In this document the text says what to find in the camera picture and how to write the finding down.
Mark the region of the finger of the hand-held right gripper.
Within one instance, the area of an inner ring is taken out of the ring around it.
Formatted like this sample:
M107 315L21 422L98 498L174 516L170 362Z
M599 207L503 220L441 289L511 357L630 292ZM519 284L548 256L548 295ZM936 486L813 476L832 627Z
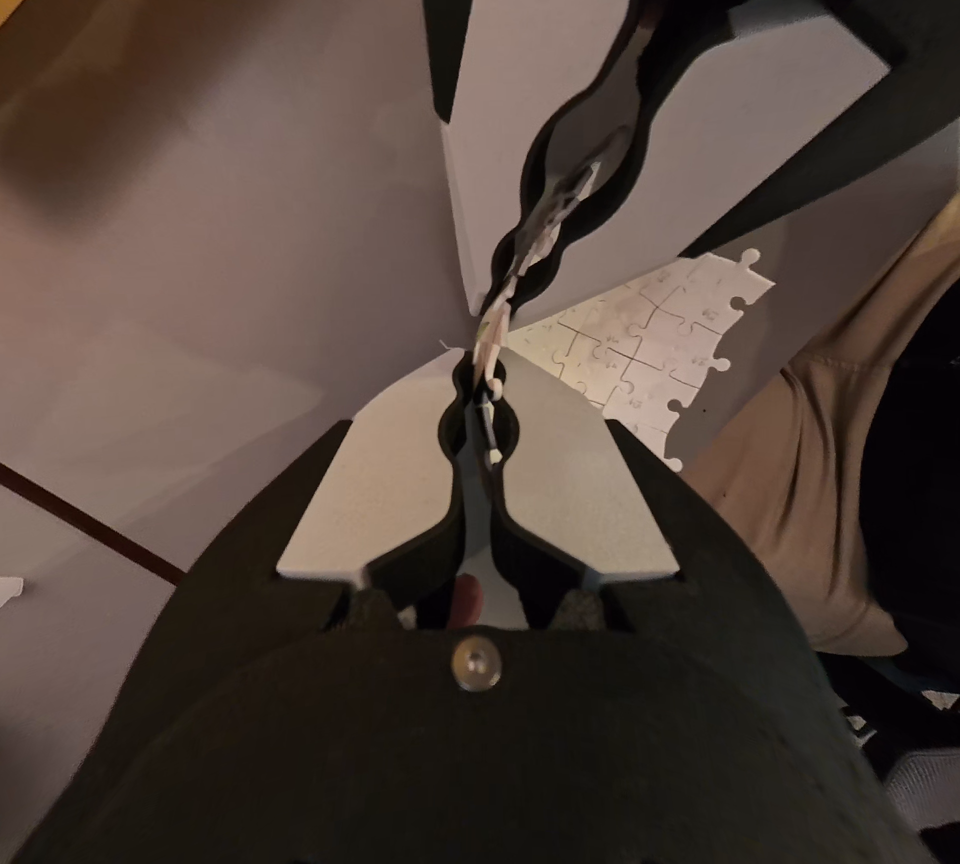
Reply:
M539 199L531 153L546 141L547 178L602 143L623 156L634 92L608 63L630 0L472 0L450 118L440 125L462 284L480 314L501 239Z
M701 54L652 121L628 198L562 254L521 327L661 268L890 71L817 0L751 0L732 39Z

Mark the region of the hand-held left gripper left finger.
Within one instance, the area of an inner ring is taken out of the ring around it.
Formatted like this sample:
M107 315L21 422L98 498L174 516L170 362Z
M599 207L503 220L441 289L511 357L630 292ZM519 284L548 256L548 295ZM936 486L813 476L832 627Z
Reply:
M345 426L278 559L277 575L386 594L420 628L447 628L466 552L458 456L470 355L445 350L378 393Z

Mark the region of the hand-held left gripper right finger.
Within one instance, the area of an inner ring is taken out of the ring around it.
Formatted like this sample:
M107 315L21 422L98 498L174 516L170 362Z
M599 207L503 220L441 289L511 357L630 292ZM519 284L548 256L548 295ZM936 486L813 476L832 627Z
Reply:
M570 593L677 579L678 558L603 414L509 347L484 400L490 552L526 625L546 630Z

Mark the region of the assembled white puzzle ball section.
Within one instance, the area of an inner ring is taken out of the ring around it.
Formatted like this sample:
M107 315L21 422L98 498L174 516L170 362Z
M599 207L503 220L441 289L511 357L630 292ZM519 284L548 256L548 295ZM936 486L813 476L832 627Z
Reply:
M511 330L510 321L492 380L472 385L485 465L503 457L494 421L505 384L497 367L505 366L501 353L509 348L680 472L682 462L666 454L667 437L709 374L730 369L716 350L742 317L735 304L751 306L774 286L754 268L761 257L748 247L736 259L715 253L678 258L519 330Z

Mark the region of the white puzzle piece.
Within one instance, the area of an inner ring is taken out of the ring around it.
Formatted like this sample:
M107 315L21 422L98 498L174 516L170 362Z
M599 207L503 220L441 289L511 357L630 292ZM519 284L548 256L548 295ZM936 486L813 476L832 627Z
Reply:
M552 176L544 193L513 235L509 268L495 286L496 294L486 307L476 335L472 354L474 383L481 379L493 380L499 352L508 336L513 298L521 279L536 263L552 253L563 223L593 191L603 162L601 151L594 150L567 174Z

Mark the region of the person's left hand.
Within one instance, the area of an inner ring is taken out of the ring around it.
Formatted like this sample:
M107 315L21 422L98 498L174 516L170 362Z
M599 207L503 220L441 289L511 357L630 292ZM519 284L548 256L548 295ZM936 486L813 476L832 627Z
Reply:
M463 630L477 625L484 607L484 593L478 579L469 573L458 575L453 582L448 630Z

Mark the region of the person's black top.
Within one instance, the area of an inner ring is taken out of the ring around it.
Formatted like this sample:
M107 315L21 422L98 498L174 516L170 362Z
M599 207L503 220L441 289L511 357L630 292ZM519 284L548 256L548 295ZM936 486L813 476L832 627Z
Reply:
M959 283L894 362L860 477L870 585L893 616L958 625Z

